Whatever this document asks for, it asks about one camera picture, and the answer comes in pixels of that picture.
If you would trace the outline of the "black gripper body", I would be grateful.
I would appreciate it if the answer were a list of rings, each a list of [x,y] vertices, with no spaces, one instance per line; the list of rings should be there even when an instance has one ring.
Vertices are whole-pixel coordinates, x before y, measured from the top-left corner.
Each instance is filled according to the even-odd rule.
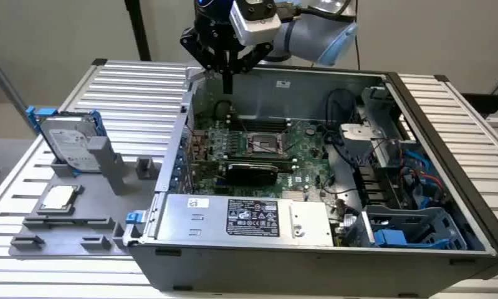
[[[201,43],[214,50],[242,51],[243,45],[237,39],[235,30],[230,23],[230,10],[234,0],[194,1],[194,27]]]

